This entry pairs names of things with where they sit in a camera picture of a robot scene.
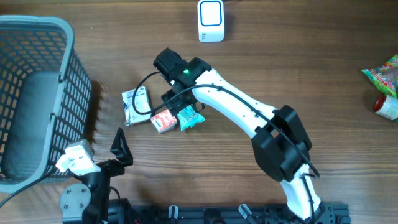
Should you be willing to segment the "red small carton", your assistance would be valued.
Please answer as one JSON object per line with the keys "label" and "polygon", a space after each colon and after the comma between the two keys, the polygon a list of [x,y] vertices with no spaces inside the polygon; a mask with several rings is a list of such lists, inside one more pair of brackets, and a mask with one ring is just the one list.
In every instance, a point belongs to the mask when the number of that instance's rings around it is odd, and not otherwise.
{"label": "red small carton", "polygon": [[159,134],[173,129],[177,125],[177,119],[166,109],[151,117],[151,122]]}

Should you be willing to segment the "teal snack packet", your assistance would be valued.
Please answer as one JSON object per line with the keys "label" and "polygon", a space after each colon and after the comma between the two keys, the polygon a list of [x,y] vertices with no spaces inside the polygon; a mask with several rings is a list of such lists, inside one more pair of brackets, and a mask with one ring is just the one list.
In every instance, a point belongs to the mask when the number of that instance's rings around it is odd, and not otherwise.
{"label": "teal snack packet", "polygon": [[202,123],[205,118],[197,113],[191,105],[187,106],[177,114],[177,118],[180,121],[180,129],[184,131],[187,128],[194,127],[197,123]]}

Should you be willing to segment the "white tag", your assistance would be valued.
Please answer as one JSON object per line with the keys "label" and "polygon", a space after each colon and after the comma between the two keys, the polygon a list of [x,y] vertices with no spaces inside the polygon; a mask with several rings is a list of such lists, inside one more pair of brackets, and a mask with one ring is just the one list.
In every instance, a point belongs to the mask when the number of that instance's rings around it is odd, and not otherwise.
{"label": "white tag", "polygon": [[136,109],[143,113],[147,111],[151,111],[152,108],[150,106],[150,98],[147,91],[147,88],[141,86],[136,95],[133,96],[135,89],[125,91],[121,93],[123,99],[123,106],[124,106],[124,114],[125,114],[125,125],[132,126],[133,124],[142,123],[145,121],[150,120],[151,114],[141,115],[136,113],[133,105],[135,105]]}

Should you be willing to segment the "green lid jar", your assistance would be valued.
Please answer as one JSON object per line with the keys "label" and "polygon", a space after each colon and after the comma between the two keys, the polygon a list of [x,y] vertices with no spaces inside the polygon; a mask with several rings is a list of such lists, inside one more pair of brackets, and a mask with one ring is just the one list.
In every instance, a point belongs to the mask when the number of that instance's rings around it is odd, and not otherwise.
{"label": "green lid jar", "polygon": [[375,102],[373,111],[391,121],[397,120],[397,98],[383,95]]}

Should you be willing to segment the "Haribo gummy bag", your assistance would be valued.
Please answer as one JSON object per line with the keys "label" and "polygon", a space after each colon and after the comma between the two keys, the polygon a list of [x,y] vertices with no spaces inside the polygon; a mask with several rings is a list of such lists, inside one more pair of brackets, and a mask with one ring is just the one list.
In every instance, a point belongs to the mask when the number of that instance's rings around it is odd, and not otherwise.
{"label": "Haribo gummy bag", "polygon": [[382,66],[362,72],[381,93],[397,98],[397,54]]}

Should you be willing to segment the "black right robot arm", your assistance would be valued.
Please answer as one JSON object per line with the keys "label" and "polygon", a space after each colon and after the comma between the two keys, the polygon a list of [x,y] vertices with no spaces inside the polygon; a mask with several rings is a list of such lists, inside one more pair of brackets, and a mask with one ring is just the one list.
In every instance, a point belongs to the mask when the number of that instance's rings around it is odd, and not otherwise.
{"label": "black right robot arm", "polygon": [[204,60],[187,62],[170,48],[154,60],[171,89],[163,105],[181,118],[197,102],[219,111],[251,139],[256,163],[281,183],[288,209],[302,222],[316,222],[322,201],[311,178],[320,174],[310,161],[310,138],[297,114],[288,105],[280,109],[261,103],[229,84]]}

